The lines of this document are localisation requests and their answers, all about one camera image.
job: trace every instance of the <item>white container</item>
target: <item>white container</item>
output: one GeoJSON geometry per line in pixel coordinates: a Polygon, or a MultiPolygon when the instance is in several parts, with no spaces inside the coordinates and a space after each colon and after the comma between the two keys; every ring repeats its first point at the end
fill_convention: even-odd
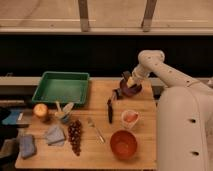
{"type": "Polygon", "coordinates": [[[121,114],[122,126],[130,130],[139,120],[139,113],[134,110],[125,110],[121,114]]]}

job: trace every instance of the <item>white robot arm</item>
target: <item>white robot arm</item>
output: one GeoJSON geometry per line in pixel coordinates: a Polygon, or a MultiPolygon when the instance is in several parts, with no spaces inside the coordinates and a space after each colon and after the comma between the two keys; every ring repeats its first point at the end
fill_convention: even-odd
{"type": "Polygon", "coordinates": [[[127,85],[150,72],[169,88],[157,105],[157,170],[209,171],[207,125],[213,116],[213,90],[166,64],[162,51],[142,51],[127,85]]]}

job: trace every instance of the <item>grapes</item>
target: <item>grapes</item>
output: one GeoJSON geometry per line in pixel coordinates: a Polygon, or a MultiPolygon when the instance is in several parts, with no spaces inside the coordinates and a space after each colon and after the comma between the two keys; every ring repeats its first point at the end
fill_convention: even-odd
{"type": "Polygon", "coordinates": [[[80,156],[80,143],[81,143],[81,134],[82,134],[82,124],[79,120],[72,121],[68,126],[68,135],[69,142],[72,146],[73,152],[80,156]]]}

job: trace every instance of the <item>wooden table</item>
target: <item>wooden table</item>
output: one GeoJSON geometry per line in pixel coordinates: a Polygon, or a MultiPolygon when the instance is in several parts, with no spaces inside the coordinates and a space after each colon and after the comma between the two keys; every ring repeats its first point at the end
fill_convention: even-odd
{"type": "MultiPolygon", "coordinates": [[[[41,123],[33,116],[27,133],[35,136],[37,154],[23,160],[20,155],[16,168],[20,169],[156,169],[156,105],[150,82],[143,82],[143,91],[132,98],[113,102],[113,124],[109,124],[107,100],[112,89],[117,88],[119,80],[92,80],[89,83],[87,103],[84,107],[72,111],[72,119],[79,118],[83,124],[81,154],[77,157],[68,141],[64,146],[48,146],[43,139],[44,132],[50,126],[41,123]],[[131,130],[136,136],[138,149],[136,155],[128,161],[115,158],[110,149],[110,137],[121,126],[121,113],[134,109],[140,113],[140,120],[131,130]],[[106,139],[101,143],[86,118],[90,116],[106,139]]],[[[52,124],[59,123],[54,117],[52,124]]],[[[67,126],[62,125],[67,136],[67,126]]]]}

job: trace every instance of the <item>green tray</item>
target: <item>green tray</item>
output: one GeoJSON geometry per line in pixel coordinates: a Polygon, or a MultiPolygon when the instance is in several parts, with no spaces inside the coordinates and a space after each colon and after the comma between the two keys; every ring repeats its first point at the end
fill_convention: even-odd
{"type": "Polygon", "coordinates": [[[61,104],[73,102],[81,106],[86,101],[89,74],[80,72],[51,72],[42,75],[33,95],[33,103],[61,104]]]}

